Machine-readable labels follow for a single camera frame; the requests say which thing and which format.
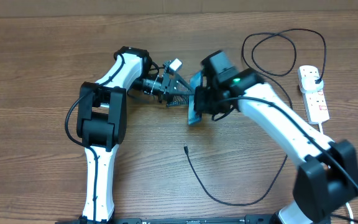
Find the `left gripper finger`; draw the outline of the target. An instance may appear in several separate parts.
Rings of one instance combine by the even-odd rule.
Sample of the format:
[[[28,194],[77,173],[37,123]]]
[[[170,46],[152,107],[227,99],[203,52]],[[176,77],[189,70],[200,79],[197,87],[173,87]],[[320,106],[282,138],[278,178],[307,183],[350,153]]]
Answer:
[[[168,97],[166,107],[182,106],[189,103],[190,97],[193,94],[173,94]]]
[[[179,74],[174,76],[174,87],[173,89],[178,94],[194,94],[195,89],[190,86]]]

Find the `Galaxy smartphone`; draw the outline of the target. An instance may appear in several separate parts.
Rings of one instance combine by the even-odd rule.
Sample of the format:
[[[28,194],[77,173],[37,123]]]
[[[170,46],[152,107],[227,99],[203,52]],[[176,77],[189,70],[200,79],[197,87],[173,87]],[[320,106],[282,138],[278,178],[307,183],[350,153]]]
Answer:
[[[203,71],[200,70],[190,78],[190,86],[196,90],[197,87],[203,86]],[[188,125],[194,126],[201,122],[202,113],[196,110],[196,94],[189,96],[188,102]]]

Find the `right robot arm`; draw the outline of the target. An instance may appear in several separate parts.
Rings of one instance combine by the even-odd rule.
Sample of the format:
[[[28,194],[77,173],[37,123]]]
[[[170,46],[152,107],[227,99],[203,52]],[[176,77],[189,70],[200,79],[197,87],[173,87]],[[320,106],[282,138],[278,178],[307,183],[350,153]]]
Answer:
[[[218,50],[206,57],[190,80],[189,107],[196,114],[238,110],[255,121],[296,167],[294,201],[273,215],[278,223],[327,223],[335,210],[358,197],[358,161],[347,140],[334,142],[299,117],[272,86],[248,68],[243,71]]]

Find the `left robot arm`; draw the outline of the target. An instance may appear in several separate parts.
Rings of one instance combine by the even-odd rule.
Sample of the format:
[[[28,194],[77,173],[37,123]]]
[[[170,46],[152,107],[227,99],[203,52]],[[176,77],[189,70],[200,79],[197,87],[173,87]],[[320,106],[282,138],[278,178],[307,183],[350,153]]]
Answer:
[[[115,63],[94,83],[80,88],[76,133],[87,159],[86,202],[77,223],[112,223],[114,160],[126,134],[127,92],[133,88],[167,101],[168,106],[186,104],[193,90],[177,73],[179,59],[164,63],[163,75],[148,51],[122,47]]]

